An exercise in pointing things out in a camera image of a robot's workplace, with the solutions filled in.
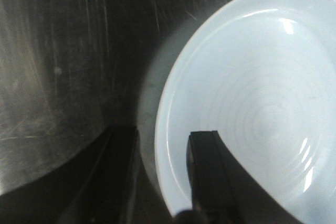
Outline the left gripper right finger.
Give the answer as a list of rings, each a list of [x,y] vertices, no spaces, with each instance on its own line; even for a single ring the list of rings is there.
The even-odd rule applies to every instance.
[[[216,131],[191,132],[186,164],[192,207],[175,223],[299,223],[241,166]]]

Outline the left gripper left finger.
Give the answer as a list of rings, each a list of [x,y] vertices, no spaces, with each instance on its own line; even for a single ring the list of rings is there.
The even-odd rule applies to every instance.
[[[1,196],[1,223],[126,223],[135,126],[112,126],[60,168]]]

